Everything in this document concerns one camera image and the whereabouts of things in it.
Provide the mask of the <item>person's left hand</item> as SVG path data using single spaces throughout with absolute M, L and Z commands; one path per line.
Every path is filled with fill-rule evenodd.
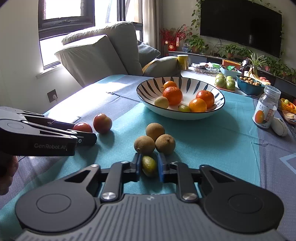
M 19 162 L 17 156 L 1 153 L 1 195 L 8 193 L 18 167 Z

